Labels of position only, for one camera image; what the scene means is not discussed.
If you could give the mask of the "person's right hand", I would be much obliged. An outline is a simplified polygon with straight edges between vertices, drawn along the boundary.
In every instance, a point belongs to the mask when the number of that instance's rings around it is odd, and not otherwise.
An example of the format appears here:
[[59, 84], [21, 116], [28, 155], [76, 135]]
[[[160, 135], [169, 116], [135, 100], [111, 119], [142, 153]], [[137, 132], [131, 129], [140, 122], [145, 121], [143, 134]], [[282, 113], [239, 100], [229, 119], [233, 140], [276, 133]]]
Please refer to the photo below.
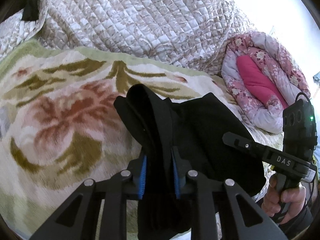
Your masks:
[[273, 217], [281, 210], [280, 202], [289, 203], [289, 209], [280, 224], [285, 224], [295, 218], [302, 211], [306, 203], [306, 188], [299, 184], [299, 187], [287, 189], [279, 194], [276, 191], [277, 176], [274, 174], [269, 180], [267, 193], [263, 197], [261, 209], [269, 216]]

